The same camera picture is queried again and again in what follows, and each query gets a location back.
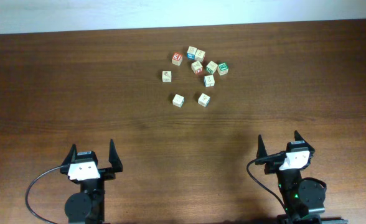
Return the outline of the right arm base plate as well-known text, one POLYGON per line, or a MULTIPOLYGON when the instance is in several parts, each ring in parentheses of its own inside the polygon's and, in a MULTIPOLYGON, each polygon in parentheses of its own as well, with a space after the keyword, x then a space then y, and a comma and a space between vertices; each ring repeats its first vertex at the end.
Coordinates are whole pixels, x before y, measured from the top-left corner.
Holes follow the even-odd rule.
POLYGON ((348 220, 342 218, 321 218, 316 216, 302 220, 290 220, 287 215, 278 215, 276 222, 277 224, 349 224, 348 220))

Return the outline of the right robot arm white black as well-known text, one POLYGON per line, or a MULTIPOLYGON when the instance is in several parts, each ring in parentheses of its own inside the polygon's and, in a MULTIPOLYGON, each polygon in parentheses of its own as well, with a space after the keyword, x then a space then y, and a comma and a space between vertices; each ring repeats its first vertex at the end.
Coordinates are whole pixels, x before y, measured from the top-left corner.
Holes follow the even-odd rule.
POLYGON ((278 223, 320 223, 320 214, 325 212, 327 185, 312 178, 303 178, 301 171, 311 164, 315 149, 294 132, 294 141, 276 154, 267 154, 261 135, 258 136, 256 165, 264 165, 265 174, 275 174, 285 214, 277 217, 278 223))

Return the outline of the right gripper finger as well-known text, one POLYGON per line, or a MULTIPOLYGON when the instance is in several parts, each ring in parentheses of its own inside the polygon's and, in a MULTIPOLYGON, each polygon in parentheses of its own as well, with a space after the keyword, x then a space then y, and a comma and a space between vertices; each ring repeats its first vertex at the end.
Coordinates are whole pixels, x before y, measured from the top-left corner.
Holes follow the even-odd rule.
POLYGON ((310 145, 307 141, 304 140, 304 138, 300 135, 300 133, 295 130, 294 132, 294 147, 307 147, 310 148, 310 145))
POLYGON ((258 135, 258 148, 257 148, 257 153, 256 153, 255 164, 264 164, 265 159, 266 159, 267 156, 268 155, 267 155, 267 151, 266 151, 266 148, 265 148, 265 144, 263 142, 263 138, 259 134, 258 135))

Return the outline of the blue edged wooden block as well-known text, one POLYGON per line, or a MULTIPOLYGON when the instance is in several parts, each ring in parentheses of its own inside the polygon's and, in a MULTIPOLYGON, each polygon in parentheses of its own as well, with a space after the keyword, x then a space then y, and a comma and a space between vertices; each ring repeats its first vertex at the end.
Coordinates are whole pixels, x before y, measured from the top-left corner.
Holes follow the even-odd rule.
POLYGON ((210 97, 206 95, 205 93, 202 93, 199 96, 198 104, 202 105, 203 107, 206 107, 210 102, 210 97))

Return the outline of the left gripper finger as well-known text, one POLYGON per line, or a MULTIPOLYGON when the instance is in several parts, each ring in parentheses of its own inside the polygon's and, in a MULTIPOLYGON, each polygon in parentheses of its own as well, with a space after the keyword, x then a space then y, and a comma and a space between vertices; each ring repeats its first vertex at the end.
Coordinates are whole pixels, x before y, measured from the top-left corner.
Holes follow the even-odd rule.
POLYGON ((108 160, 109 160, 109 163, 111 164, 113 172, 122 172, 123 171, 122 162, 116 151, 116 147, 115 147, 114 141, 112 139, 110 139, 110 149, 109 149, 108 160))
POLYGON ((69 165, 75 161, 75 158, 77 156, 77 147, 75 144, 72 144, 67 156, 62 162, 62 166, 69 165))

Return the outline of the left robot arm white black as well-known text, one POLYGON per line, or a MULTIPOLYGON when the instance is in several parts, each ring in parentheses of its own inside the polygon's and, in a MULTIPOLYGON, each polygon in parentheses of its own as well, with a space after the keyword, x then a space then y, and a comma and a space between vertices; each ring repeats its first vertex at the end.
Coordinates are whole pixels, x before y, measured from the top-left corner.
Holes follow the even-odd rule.
POLYGON ((105 182, 114 180, 116 173, 123 171, 113 140, 110 141, 108 161, 110 167, 99 169, 95 152, 78 152, 76 145, 71 147, 60 169, 61 174, 80 186, 80 191, 65 202, 69 223, 105 222, 105 182))

